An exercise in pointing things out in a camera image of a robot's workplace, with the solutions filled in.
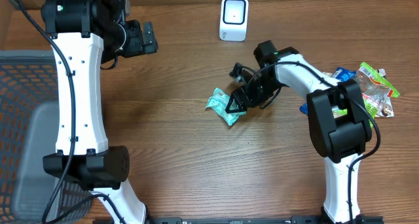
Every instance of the plastic bin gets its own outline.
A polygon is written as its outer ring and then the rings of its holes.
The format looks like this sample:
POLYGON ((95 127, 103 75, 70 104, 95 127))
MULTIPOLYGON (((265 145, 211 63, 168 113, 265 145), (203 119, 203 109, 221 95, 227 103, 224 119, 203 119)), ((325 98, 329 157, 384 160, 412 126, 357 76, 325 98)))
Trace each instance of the plastic bin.
MULTIPOLYGON (((58 84, 52 51, 0 51, 0 223, 40 223, 58 179, 43 170, 55 152, 58 84)), ((64 183, 48 220, 89 196, 64 183)), ((60 223, 90 211, 88 202, 60 223)))

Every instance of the black end effector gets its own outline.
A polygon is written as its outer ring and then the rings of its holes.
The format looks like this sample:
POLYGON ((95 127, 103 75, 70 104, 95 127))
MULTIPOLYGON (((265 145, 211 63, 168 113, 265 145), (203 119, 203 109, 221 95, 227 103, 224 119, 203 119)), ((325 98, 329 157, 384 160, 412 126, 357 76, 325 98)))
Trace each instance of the black end effector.
MULTIPOLYGON (((44 171, 61 178, 67 161, 68 156, 62 152, 44 156, 44 171)), ((130 155, 125 146, 113 146, 98 154, 89 149, 87 155, 73 156, 65 181, 77 183, 85 191, 102 187, 119 189, 129 171, 130 155)))
MULTIPOLYGON (((294 53, 298 54, 298 51, 292 47, 278 52, 272 41, 265 41, 258 44, 257 48, 253 51, 253 55, 261 69, 275 64, 281 57, 294 53)), ((281 87, 285 86, 277 81, 274 67, 261 71, 250 82, 253 73, 244 69, 243 65, 236 63, 232 72, 230 72, 230 76, 235 78, 239 83, 245 84, 232 92, 226 108, 227 113, 244 112, 248 108, 257 107, 258 105, 260 108, 263 108, 264 102, 274 96, 275 90, 281 90, 281 87), (233 102, 237 104, 238 109, 230 108, 233 102)))
POLYGON ((45 31, 53 39, 59 33, 91 33, 103 39, 101 62, 152 54, 158 50, 153 25, 144 23, 144 35, 137 20, 126 21, 121 3, 125 0, 46 0, 41 14, 45 31))
MULTIPOLYGON (((361 89, 354 80, 338 83, 337 87, 365 107, 361 89)), ((310 137, 319 155, 339 163, 344 157, 365 151, 365 144, 371 140, 371 127, 368 117, 355 104, 334 88, 307 94, 307 104, 310 137), (347 109, 348 113, 335 119, 334 106, 347 109)))

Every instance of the perforated basket side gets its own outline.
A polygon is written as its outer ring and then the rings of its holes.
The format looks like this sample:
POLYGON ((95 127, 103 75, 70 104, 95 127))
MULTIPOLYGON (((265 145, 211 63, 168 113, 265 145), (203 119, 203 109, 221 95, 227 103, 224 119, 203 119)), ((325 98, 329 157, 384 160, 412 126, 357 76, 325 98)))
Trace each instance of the perforated basket side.
MULTIPOLYGON (((16 195, 17 192, 22 191, 19 185, 31 184, 23 180, 26 181, 29 178, 33 180, 33 176, 25 175, 26 170, 21 166, 22 155, 25 154, 28 146, 35 144, 27 140, 29 127, 33 124, 30 120, 38 107, 46 102, 56 101, 57 98, 58 84, 52 51, 0 51, 0 223, 38 222, 40 220, 38 216, 42 216, 43 208, 52 193, 51 188, 43 190, 45 198, 37 200, 34 206, 28 202, 27 212, 25 212, 26 206, 22 206, 19 212, 13 210, 13 207, 16 207, 13 204, 19 201, 17 197, 22 198, 22 195, 16 195)), ((40 146, 42 148, 52 146, 52 153, 55 148, 54 143, 40 146)), ((50 184, 50 181, 42 179, 39 182, 50 184)), ((58 197, 59 205, 52 212, 63 213, 71 207, 66 200, 80 201, 89 194, 82 191, 78 185, 65 183, 58 197)), ((82 218, 89 210, 90 203, 62 222, 74 222, 82 218)))

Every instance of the gray plastic basket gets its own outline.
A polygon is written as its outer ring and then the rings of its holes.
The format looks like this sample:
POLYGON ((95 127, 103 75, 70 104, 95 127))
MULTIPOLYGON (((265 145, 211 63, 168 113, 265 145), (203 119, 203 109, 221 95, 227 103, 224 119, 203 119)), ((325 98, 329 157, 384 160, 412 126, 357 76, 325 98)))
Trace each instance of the gray plastic basket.
MULTIPOLYGON (((57 178, 42 157, 55 152, 58 84, 52 51, 0 51, 0 223, 39 223, 57 178)), ((64 183, 48 219, 89 196, 64 183)), ((61 223, 90 211, 88 202, 61 223)))

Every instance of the wooden table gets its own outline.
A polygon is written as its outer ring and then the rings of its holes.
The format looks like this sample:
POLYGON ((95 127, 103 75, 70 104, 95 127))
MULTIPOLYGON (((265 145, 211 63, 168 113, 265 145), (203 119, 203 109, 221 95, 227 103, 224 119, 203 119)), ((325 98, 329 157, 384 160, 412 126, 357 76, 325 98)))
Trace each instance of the wooden table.
MULTIPOLYGON (((253 49, 271 39, 322 71, 357 69, 362 61, 386 70, 401 97, 392 100, 394 118, 377 120, 382 146, 362 162, 358 201, 363 214, 386 223, 419 222, 419 0, 251 3, 243 43, 219 40, 219 9, 133 7, 129 18, 152 21, 160 49, 101 73, 109 143, 130 150, 130 182, 152 215, 319 213, 325 168, 299 111, 303 99, 284 88, 272 107, 252 109, 232 128, 205 110, 214 88, 231 92, 233 65, 257 68, 253 49)), ((39 12, 31 14, 43 24, 39 12)), ((16 11, 6 48, 50 47, 16 11)), ((95 202, 86 223, 107 216, 95 202)))

